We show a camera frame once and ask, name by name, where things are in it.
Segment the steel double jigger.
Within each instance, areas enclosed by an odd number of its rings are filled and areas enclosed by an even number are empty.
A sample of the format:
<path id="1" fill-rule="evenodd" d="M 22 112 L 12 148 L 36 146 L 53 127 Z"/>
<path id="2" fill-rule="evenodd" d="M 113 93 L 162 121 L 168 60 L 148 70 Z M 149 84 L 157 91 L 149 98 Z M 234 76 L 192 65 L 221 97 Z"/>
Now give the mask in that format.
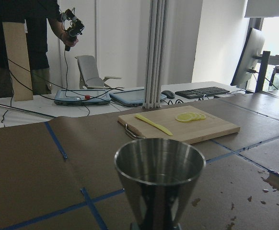
<path id="1" fill-rule="evenodd" d="M 120 147 L 114 165 L 135 217 L 132 230 L 179 230 L 180 218 L 206 166 L 195 147 L 144 138 Z"/>

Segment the blue teach pendant right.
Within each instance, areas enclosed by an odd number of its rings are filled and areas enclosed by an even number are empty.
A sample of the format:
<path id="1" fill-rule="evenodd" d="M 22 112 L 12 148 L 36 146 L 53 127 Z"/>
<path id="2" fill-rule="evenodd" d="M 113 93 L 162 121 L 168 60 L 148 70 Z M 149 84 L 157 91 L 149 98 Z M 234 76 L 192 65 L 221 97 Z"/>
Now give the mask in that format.
<path id="1" fill-rule="evenodd" d="M 135 89 L 127 91 L 110 92 L 110 98 L 127 107 L 141 106 L 144 103 L 145 90 Z"/>

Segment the blue teach pendant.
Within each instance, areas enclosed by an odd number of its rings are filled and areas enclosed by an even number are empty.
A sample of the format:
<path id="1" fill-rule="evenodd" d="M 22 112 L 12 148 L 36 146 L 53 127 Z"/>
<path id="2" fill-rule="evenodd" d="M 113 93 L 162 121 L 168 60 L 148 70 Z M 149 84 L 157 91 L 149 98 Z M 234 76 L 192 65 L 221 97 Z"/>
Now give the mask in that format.
<path id="1" fill-rule="evenodd" d="M 108 90 L 60 90 L 56 93 L 54 103 L 57 105 L 106 105 L 111 101 Z"/>
<path id="2" fill-rule="evenodd" d="M 110 92 L 110 98 L 127 107 L 141 106 L 144 103 L 145 90 L 135 89 L 127 91 Z"/>

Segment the yellow plastic knife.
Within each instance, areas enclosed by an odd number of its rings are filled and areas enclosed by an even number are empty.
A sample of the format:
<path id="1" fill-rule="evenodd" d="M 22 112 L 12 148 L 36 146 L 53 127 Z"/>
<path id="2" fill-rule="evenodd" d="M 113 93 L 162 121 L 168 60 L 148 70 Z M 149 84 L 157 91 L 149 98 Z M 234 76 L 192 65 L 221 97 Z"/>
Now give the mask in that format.
<path id="1" fill-rule="evenodd" d="M 147 124 L 149 124 L 149 125 L 151 125 L 151 126 L 157 128 L 157 129 L 159 129 L 159 130 L 162 131 L 163 133 L 165 133 L 165 134 L 167 134 L 167 135 L 169 135 L 169 136 L 173 136 L 172 132 L 171 132 L 169 129 L 167 129 L 167 128 L 165 128 L 164 126 L 159 125 L 159 124 L 157 124 L 157 123 L 155 123 L 155 122 L 153 122 L 153 121 L 147 119 L 147 118 L 144 117 L 143 115 L 135 114 L 135 117 L 136 117 L 137 119 L 139 119 L 139 120 L 141 120 L 141 121 L 143 121 L 143 122 L 145 122 L 145 123 L 147 123 Z"/>

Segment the black computer mouse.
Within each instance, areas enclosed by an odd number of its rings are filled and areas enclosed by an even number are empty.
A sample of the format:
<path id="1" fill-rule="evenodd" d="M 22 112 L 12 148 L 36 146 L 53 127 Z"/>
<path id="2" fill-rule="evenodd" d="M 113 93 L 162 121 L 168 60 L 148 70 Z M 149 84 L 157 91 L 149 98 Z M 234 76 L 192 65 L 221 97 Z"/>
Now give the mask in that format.
<path id="1" fill-rule="evenodd" d="M 175 98 L 175 93 L 169 90 L 162 91 L 161 94 L 165 95 L 167 99 Z"/>

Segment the bamboo cutting board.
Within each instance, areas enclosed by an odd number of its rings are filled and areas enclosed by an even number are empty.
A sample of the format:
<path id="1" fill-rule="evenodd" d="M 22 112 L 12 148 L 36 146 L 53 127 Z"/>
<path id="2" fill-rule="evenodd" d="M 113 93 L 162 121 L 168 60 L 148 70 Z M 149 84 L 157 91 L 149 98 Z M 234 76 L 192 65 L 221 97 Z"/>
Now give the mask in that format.
<path id="1" fill-rule="evenodd" d="M 175 117 L 183 112 L 202 113 L 206 116 L 206 118 L 190 122 L 177 121 Z M 169 136 L 152 125 L 139 120 L 136 118 L 136 114 L 140 114 L 147 119 L 164 126 L 169 129 L 173 135 Z M 239 126 L 190 105 L 120 115 L 118 117 L 118 122 L 122 125 L 127 124 L 129 130 L 140 137 L 170 138 L 188 144 L 218 138 L 240 131 Z"/>

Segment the grey office chair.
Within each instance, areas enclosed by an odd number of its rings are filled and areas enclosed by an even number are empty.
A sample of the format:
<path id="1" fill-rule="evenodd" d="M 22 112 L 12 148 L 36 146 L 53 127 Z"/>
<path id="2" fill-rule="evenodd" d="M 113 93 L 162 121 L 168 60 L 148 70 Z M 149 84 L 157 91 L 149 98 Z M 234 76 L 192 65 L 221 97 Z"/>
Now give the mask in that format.
<path id="1" fill-rule="evenodd" d="M 76 56 L 77 64 L 80 72 L 79 88 L 110 88 L 105 82 L 109 79 L 120 80 L 121 77 L 105 76 L 103 79 L 99 77 L 96 59 L 94 56 L 82 55 Z"/>

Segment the black keyboard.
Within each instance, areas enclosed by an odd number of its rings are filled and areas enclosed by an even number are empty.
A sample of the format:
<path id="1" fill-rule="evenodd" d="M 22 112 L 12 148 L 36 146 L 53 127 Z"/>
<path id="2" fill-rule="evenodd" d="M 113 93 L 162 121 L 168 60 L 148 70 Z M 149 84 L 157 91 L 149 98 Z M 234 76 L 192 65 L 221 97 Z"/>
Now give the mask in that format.
<path id="1" fill-rule="evenodd" d="M 219 87 L 204 87 L 204 88 L 197 88 L 197 89 L 191 89 L 191 90 L 183 90 L 183 91 L 177 91 L 175 92 L 175 95 L 181 96 L 186 99 L 195 99 L 195 98 L 201 98 L 204 96 L 214 96 L 214 95 L 220 95 L 220 94 L 226 94 L 230 91 L 219 88 Z"/>

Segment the blue teach pendant left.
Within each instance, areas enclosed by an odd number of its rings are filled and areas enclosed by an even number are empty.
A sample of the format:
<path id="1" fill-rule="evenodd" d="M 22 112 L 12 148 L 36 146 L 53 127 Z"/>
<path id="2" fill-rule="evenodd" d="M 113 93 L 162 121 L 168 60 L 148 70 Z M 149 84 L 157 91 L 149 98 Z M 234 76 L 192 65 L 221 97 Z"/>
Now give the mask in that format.
<path id="1" fill-rule="evenodd" d="M 56 93 L 54 103 L 57 105 L 106 105 L 111 101 L 108 90 L 60 90 Z"/>

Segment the metal rod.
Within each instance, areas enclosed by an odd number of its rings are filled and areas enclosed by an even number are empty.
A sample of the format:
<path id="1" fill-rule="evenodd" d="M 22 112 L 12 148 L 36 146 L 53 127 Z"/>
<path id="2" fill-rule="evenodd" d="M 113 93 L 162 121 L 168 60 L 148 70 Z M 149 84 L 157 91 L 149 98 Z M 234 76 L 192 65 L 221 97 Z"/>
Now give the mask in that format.
<path id="1" fill-rule="evenodd" d="M 33 115 L 33 116 L 37 116 L 37 117 L 43 117 L 43 118 L 47 118 L 47 119 L 56 118 L 55 116 L 52 116 L 52 115 L 47 115 L 47 114 L 43 114 L 43 113 L 40 113 L 40 112 L 35 112 L 35 111 L 26 110 L 26 109 L 13 107 L 13 106 L 8 106 L 8 105 L 3 105 L 3 104 L 0 104 L 0 109 L 5 109 L 5 110 L 8 110 L 8 111 L 14 111 L 14 112 L 18 112 L 18 113 L 27 114 L 27 115 Z"/>

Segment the handheld teleoperation controller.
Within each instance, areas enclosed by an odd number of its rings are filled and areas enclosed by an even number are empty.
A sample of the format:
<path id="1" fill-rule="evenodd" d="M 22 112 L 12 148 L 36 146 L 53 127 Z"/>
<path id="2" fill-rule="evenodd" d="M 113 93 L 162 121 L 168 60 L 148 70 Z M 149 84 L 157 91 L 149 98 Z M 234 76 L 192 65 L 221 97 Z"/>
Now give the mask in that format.
<path id="1" fill-rule="evenodd" d="M 70 27 L 65 29 L 64 22 L 70 21 Z M 71 42 L 74 42 L 78 39 L 78 35 L 82 35 L 82 31 L 84 30 L 84 25 L 82 21 L 75 16 L 74 12 L 70 9 L 61 12 L 58 21 L 62 23 L 62 30 L 67 34 Z"/>

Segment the computer monitor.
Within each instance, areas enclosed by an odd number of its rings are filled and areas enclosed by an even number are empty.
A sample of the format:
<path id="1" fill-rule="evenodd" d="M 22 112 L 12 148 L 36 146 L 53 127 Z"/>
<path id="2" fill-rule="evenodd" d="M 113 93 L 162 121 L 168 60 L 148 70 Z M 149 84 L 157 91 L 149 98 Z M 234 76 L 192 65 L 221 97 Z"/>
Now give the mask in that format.
<path id="1" fill-rule="evenodd" d="M 235 73 L 232 78 L 231 86 L 244 84 L 251 79 L 259 57 L 265 43 L 263 32 L 250 28 Z"/>

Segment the person in dark shirt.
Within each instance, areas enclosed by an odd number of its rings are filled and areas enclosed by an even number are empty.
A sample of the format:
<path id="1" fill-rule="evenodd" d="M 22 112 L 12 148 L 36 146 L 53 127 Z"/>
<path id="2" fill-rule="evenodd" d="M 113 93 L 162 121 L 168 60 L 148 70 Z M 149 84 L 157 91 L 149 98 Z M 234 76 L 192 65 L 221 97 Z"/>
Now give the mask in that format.
<path id="1" fill-rule="evenodd" d="M 78 42 L 58 17 L 56 0 L 0 0 L 0 98 L 51 93 L 47 26 L 65 45 Z"/>

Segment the wooden plank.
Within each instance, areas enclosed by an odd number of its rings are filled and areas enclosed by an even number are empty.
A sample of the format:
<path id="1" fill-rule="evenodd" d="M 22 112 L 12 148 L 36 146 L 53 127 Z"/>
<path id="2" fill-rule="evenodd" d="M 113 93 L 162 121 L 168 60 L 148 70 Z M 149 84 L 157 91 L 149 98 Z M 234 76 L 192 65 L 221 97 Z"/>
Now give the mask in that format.
<path id="1" fill-rule="evenodd" d="M 15 101 L 33 100 L 31 73 L 23 23 L 3 22 L 3 32 Z"/>

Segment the aluminium frame post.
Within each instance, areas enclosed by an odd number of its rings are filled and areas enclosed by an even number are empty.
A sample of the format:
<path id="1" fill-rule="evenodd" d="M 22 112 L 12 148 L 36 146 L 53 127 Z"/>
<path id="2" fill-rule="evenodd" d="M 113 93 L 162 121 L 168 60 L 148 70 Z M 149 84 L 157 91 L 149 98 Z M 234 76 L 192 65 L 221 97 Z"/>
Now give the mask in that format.
<path id="1" fill-rule="evenodd" d="M 161 106 L 162 67 L 167 12 L 167 0 L 151 1 L 143 102 L 143 107 L 146 109 Z"/>

